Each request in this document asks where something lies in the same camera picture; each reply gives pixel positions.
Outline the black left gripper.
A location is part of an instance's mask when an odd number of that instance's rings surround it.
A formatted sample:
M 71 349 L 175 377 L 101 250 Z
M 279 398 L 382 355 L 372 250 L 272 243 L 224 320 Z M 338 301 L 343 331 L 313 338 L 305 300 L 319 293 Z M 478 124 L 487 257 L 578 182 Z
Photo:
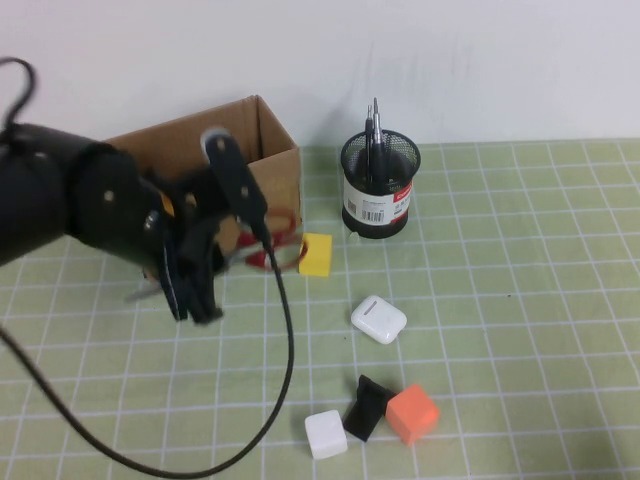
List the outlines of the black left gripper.
M 222 316 L 214 278 L 224 270 L 216 240 L 231 212 L 209 162 L 176 176 L 139 169 L 111 144 L 87 142 L 68 160 L 68 234 L 160 279 L 176 321 L 184 319 L 179 280 L 187 280 L 187 309 L 196 324 Z

